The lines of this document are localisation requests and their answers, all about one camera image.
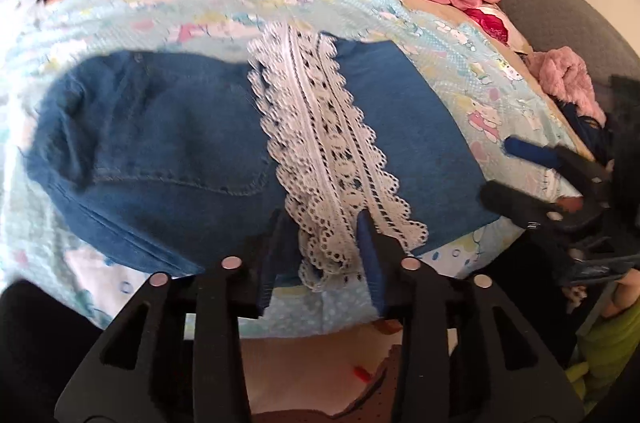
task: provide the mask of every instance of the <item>black clamp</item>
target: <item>black clamp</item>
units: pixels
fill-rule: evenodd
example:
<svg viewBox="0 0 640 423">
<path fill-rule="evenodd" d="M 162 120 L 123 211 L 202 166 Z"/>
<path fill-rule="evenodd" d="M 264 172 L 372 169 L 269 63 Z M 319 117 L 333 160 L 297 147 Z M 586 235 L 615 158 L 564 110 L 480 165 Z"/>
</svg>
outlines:
<svg viewBox="0 0 640 423">
<path fill-rule="evenodd" d="M 66 386 L 58 421 L 266 421 L 250 412 L 238 317 L 257 318 L 268 305 L 279 239 L 276 223 L 270 234 L 248 239 L 242 258 L 226 257 L 203 275 L 152 275 Z M 393 408 L 380 421 L 580 421 L 582 405 L 564 372 L 489 277 L 438 275 L 407 256 L 396 239 L 377 233 L 366 210 L 358 217 L 357 240 L 373 304 L 382 317 L 404 324 Z M 196 314 L 192 352 L 184 340 L 187 313 Z M 450 356 L 447 329 L 458 336 Z M 383 383 L 384 375 L 372 389 Z M 371 396 L 363 403 L 378 404 Z M 273 421 L 334 418 L 272 414 Z M 359 417 L 343 416 L 345 422 Z"/>
<path fill-rule="evenodd" d="M 530 230 L 559 285 L 617 280 L 640 264 L 640 230 L 618 207 L 610 172 L 561 145 L 541 147 L 511 136 L 504 149 L 555 169 L 582 194 L 581 209 L 568 212 L 497 181 L 489 181 L 480 192 L 487 209 Z"/>
</svg>

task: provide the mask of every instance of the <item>metal rivet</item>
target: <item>metal rivet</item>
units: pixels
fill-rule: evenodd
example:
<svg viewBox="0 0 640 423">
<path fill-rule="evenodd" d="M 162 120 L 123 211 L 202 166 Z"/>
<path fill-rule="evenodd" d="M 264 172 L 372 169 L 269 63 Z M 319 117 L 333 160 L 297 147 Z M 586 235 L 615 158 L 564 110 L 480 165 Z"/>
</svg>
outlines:
<svg viewBox="0 0 640 423">
<path fill-rule="evenodd" d="M 242 265 L 240 257 L 225 257 L 222 259 L 222 267 L 224 269 L 238 269 Z"/>
<path fill-rule="evenodd" d="M 546 216 L 552 221 L 562 221 L 562 219 L 564 219 L 564 217 L 562 217 L 562 213 L 559 212 L 546 212 Z"/>
<path fill-rule="evenodd" d="M 155 287 L 164 286 L 169 282 L 169 275 L 166 273 L 154 273 L 149 277 L 149 284 Z"/>
<path fill-rule="evenodd" d="M 487 275 L 476 275 L 474 277 L 474 284 L 479 288 L 490 288 L 493 283 L 494 281 Z"/>
<path fill-rule="evenodd" d="M 415 271 L 420 268 L 422 262 L 420 262 L 415 257 L 405 257 L 404 259 L 402 259 L 400 265 L 408 271 Z"/>
</svg>

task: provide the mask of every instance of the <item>green fabric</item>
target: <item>green fabric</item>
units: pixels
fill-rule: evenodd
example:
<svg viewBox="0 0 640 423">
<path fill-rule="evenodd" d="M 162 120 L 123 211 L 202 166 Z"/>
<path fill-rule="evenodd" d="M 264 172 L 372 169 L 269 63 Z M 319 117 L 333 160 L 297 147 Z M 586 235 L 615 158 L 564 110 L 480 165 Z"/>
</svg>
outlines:
<svg viewBox="0 0 640 423">
<path fill-rule="evenodd" d="M 574 386 L 575 393 L 578 395 L 581 401 L 584 401 L 587 396 L 587 384 L 584 382 L 584 378 L 578 378 L 571 385 Z"/>
<path fill-rule="evenodd" d="M 601 320 L 578 339 L 578 348 L 589 363 L 587 390 L 597 396 L 620 375 L 640 343 L 640 301 L 620 315 Z"/>
<path fill-rule="evenodd" d="M 587 361 L 582 361 L 580 363 L 576 363 L 575 365 L 572 365 L 571 367 L 569 367 L 566 370 L 566 377 L 571 383 L 575 383 L 588 372 L 589 372 L 589 363 Z"/>
</svg>

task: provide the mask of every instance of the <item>pink fuzzy cloth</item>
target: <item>pink fuzzy cloth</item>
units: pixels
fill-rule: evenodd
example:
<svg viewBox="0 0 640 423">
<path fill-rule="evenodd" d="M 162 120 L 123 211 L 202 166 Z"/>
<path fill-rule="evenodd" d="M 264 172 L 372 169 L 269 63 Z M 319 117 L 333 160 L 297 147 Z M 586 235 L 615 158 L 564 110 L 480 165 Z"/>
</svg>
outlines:
<svg viewBox="0 0 640 423">
<path fill-rule="evenodd" d="M 591 116 L 604 126 L 607 117 L 596 101 L 587 64 L 571 48 L 530 54 L 526 64 L 547 94 L 575 103 L 578 116 Z"/>
</svg>

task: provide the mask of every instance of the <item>back pocket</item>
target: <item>back pocket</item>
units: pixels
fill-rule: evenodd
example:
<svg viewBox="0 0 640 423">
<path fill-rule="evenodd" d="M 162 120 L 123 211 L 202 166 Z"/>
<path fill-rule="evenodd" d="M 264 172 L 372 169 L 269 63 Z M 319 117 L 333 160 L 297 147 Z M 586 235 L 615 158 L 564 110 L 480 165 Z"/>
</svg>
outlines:
<svg viewBox="0 0 640 423">
<path fill-rule="evenodd" d="M 94 179 L 260 192 L 274 162 L 249 70 L 198 54 L 135 53 L 103 122 Z"/>
</svg>

